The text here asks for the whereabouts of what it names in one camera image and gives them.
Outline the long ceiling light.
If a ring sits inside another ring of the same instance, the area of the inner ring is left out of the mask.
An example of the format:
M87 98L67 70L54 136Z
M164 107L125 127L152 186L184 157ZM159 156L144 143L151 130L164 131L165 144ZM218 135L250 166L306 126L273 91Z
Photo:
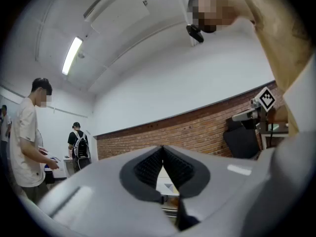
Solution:
M71 43L71 46L67 52L63 68L62 68L62 74L67 75L69 73L69 70L71 68L72 62L82 44L82 39L79 37L75 37Z

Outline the person's mustard shirt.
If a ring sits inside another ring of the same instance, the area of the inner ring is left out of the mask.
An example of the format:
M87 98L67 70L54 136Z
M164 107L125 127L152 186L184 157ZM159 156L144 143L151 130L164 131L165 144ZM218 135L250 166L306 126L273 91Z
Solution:
M276 84L285 93L307 65L314 46L287 0L245 0L253 14L255 33Z

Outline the small white table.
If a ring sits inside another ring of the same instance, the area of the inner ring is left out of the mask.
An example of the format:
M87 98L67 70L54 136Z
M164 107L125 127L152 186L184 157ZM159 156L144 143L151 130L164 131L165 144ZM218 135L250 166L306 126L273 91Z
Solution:
M63 163L64 163L64 171L66 174L66 178L69 178L74 174L73 161L69 156L64 156Z

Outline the triangle patterned tablecloth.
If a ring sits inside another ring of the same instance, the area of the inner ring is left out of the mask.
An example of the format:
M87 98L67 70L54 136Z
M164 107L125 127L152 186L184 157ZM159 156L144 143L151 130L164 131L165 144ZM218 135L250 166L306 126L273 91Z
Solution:
M163 196L179 196L178 190L174 186L164 167L161 168L158 174L156 190Z

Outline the white ceiling air conditioner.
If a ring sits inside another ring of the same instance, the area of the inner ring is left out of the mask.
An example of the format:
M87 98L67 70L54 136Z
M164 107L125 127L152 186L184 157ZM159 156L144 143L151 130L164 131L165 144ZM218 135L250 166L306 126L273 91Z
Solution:
M148 15L142 1L117 0L104 9L91 26L99 34L116 36Z

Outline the black and white backpack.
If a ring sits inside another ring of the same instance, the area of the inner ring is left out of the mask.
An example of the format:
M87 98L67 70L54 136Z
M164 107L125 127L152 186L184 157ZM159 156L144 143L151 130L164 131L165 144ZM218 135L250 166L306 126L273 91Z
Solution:
M85 133L83 133L81 137L79 136L79 134L77 134L77 141L75 142L73 149L74 154L78 159L90 158L89 145L86 140Z

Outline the black office chair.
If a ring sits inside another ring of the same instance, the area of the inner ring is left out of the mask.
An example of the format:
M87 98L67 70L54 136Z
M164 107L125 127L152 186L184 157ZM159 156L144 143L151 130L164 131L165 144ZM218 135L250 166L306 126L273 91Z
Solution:
M254 159L260 152L255 131L246 129L240 121L226 120L223 139L234 158Z

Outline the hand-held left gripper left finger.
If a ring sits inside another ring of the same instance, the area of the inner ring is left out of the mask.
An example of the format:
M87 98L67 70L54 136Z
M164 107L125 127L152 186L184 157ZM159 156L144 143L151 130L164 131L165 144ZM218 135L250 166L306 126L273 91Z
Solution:
M177 228L158 202L141 201L121 184L136 150L93 163L53 188L38 204L38 223L51 237L173 237Z

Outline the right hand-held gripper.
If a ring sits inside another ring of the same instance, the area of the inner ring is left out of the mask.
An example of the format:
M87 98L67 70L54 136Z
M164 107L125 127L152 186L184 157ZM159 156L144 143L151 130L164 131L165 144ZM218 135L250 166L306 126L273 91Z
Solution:
M269 128L267 119L268 113L274 106L275 102L276 99L272 92L267 87L264 87L254 98L250 100L252 109L233 115L232 120L246 121L250 119L257 119L257 126L259 126L257 129L261 132L267 132Z

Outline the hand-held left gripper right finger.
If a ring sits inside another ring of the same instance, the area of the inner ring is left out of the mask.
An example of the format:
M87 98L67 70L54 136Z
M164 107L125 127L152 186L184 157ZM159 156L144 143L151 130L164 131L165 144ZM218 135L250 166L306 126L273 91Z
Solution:
M164 146L163 166L179 192L175 237L246 237L247 218L270 177L273 150L258 160L225 158Z

